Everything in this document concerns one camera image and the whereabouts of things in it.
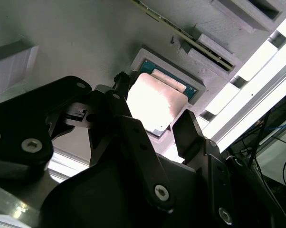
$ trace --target wire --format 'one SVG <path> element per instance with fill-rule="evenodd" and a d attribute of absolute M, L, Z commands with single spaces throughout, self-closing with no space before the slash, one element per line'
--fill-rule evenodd
<path fill-rule="evenodd" d="M 261 125 L 257 126 L 256 128 L 248 131 L 248 133 L 246 135 L 244 135 L 242 138 L 236 140 L 235 142 L 233 142 L 233 144 L 237 144 L 238 142 L 242 141 L 242 139 L 245 139 L 247 137 L 249 137 L 250 135 L 254 134 L 256 131 L 260 130 Z"/>
<path fill-rule="evenodd" d="M 274 136 L 272 136 L 272 138 L 277 139 L 277 140 L 283 142 L 284 144 L 286 144 L 285 141 L 283 141 L 283 140 L 281 140 L 281 139 L 279 139 L 279 138 L 276 138 L 276 137 L 274 137 Z M 283 169 L 282 169 L 282 178 L 283 178 L 284 183 L 285 183 L 285 185 L 286 185 L 285 170 L 286 170 L 286 162 L 285 162 L 284 167 L 283 167 Z"/>
<path fill-rule="evenodd" d="M 285 183 L 285 185 L 286 185 L 285 170 L 286 170 L 286 162 L 285 162 L 285 164 L 284 164 L 284 168 L 282 169 L 282 178 L 284 179 L 284 183 Z"/>
<path fill-rule="evenodd" d="M 285 125 L 282 125 L 282 126 L 279 126 L 279 127 L 270 127 L 270 128 L 266 128 L 265 130 L 275 130 L 275 129 L 284 129 L 284 128 L 286 128 L 286 124 Z"/>
<path fill-rule="evenodd" d="M 279 138 L 276 138 L 275 136 L 272 136 L 272 138 L 277 139 L 277 140 L 279 140 L 279 141 L 281 141 L 281 142 L 283 142 L 283 143 L 285 143 L 285 144 L 286 144 L 286 142 L 285 142 L 285 141 L 283 141 L 283 140 L 281 140 L 281 139 L 279 139 Z"/>
<path fill-rule="evenodd" d="M 263 125 L 261 126 L 260 132 L 259 132 L 259 134 L 258 134 L 258 136 L 257 136 L 256 144 L 255 144 L 255 146 L 253 147 L 253 152 L 252 152 L 251 157 L 249 158 L 249 161 L 248 161 L 248 168 L 251 167 L 251 165 L 252 165 L 252 163 L 253 163 L 253 160 L 254 160 L 254 157 L 256 156 L 257 149 L 258 149 L 259 143 L 260 143 L 260 141 L 261 141 L 261 139 L 262 139 L 262 134 L 263 134 L 263 132 L 264 132 L 264 130 L 265 130 L 265 127 L 266 127 L 266 124 L 267 124 L 267 120 L 268 120 L 269 116 L 271 115 L 271 111 L 272 111 L 272 109 L 270 109 L 270 110 L 267 112 L 267 114 L 265 115 L 265 118 L 264 118 L 264 120 L 263 120 Z"/>

